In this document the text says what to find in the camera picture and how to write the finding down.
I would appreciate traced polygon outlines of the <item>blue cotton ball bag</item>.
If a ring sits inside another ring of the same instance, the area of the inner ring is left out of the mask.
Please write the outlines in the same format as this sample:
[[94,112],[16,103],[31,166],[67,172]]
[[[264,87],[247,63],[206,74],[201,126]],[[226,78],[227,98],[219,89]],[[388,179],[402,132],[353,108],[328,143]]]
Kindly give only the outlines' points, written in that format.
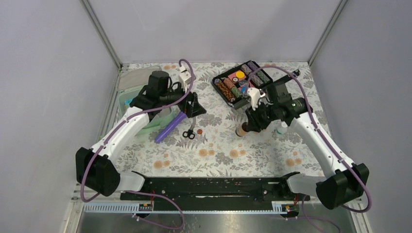
[[125,101],[124,101],[125,107],[126,107],[126,108],[130,107],[130,103],[131,103],[131,102],[132,102],[132,99],[130,99],[130,100],[125,100]]

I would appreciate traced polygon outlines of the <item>mint green medicine kit case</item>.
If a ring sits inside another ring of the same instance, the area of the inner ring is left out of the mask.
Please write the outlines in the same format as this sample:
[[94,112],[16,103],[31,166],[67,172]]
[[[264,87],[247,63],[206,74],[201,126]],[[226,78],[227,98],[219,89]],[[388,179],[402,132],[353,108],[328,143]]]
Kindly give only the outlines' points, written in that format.
[[[123,117],[127,109],[124,105],[125,100],[136,97],[141,89],[148,83],[148,78],[154,71],[161,71],[160,66],[151,66],[128,70],[120,75],[120,82],[117,90],[120,92],[117,97],[118,113],[117,120]],[[138,135],[149,134],[165,128],[177,115],[172,109],[164,109],[153,120],[138,132]]]

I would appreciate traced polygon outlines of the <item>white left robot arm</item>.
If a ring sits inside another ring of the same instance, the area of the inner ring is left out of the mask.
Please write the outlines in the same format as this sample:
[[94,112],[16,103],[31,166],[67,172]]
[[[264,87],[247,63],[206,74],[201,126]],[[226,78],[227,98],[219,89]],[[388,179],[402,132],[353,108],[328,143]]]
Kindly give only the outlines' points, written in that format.
[[179,80],[171,82],[165,71],[155,70],[148,83],[132,99],[123,117],[100,141],[91,148],[80,148],[76,152],[76,179],[81,185],[82,201],[92,199],[84,195],[85,188],[97,195],[108,197],[115,191],[132,191],[140,200],[149,197],[151,187],[145,177],[136,172],[118,172],[115,163],[127,144],[166,108],[177,105],[188,118],[206,113],[198,102],[197,93],[192,92],[194,75],[180,66]]

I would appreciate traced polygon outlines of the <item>black handled scissors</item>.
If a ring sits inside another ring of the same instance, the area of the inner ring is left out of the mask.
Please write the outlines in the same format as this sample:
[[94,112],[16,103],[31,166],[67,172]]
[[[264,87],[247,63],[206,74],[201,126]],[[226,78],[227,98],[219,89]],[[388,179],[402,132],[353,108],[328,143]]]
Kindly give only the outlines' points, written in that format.
[[193,121],[192,121],[192,124],[191,124],[190,128],[188,130],[184,131],[182,133],[182,136],[184,138],[188,138],[190,140],[193,140],[195,138],[195,133],[194,133],[195,125],[196,125],[196,117],[193,118]]

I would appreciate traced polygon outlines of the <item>white bottle green label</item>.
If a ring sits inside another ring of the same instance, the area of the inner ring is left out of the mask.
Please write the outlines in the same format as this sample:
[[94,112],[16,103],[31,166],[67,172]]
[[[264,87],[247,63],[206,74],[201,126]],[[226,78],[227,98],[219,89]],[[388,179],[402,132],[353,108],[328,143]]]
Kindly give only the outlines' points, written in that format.
[[276,136],[283,136],[288,130],[288,125],[286,122],[281,122],[278,127],[276,128],[275,134]]

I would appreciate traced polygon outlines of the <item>brown bottle orange cap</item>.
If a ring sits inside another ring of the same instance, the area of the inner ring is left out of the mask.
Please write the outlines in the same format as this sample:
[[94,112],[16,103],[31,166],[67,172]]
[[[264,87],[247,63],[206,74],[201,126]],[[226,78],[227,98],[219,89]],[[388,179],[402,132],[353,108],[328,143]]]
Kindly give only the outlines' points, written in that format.
[[248,130],[247,130],[247,123],[244,122],[241,125],[239,125],[236,129],[235,129],[235,133],[237,136],[239,137],[243,137],[245,135],[248,134]]

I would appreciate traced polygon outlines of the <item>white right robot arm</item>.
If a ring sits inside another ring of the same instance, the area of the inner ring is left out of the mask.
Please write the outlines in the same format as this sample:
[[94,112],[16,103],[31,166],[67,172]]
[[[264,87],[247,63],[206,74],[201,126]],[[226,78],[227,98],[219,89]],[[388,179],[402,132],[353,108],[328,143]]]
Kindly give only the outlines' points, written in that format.
[[331,139],[312,111],[307,97],[292,99],[285,83],[290,78],[269,84],[265,91],[249,87],[245,94],[251,107],[246,110],[247,122],[242,129],[260,132],[271,122],[281,120],[297,133],[308,146],[323,171],[323,176],[308,176],[299,172],[283,176],[285,183],[279,186],[279,195],[291,200],[297,194],[317,197],[327,209],[344,207],[346,203],[370,193],[366,189],[369,169],[356,164]]

